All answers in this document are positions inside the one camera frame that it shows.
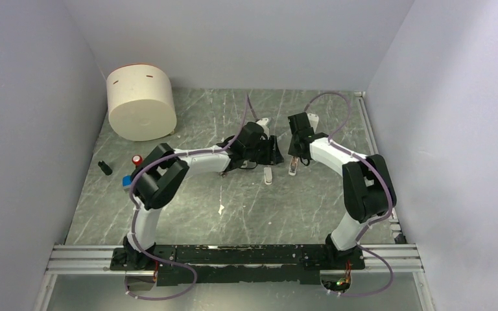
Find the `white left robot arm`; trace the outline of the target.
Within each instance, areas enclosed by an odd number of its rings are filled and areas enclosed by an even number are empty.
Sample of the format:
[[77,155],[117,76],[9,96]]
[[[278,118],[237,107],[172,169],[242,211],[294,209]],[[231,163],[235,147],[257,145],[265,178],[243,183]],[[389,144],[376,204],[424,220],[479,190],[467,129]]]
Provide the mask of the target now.
[[173,149],[167,143],[159,144],[136,164],[130,176],[134,218],[123,242],[128,262],[139,270],[152,264],[151,248],[161,209],[172,201],[185,178],[283,162],[277,137],[269,134],[262,122],[248,122],[237,134],[203,149]]

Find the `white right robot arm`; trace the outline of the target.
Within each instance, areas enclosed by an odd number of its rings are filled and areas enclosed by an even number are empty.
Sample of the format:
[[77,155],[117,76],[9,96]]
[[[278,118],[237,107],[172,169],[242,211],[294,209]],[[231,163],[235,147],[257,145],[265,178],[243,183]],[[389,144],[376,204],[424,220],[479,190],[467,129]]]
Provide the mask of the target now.
[[384,220],[396,206],[396,192],[384,157],[364,155],[340,146],[325,133],[316,133],[306,112],[288,117],[291,140],[288,154],[299,164],[315,161],[342,177],[346,214],[326,238],[331,244],[324,260],[331,268],[340,268],[370,225]]

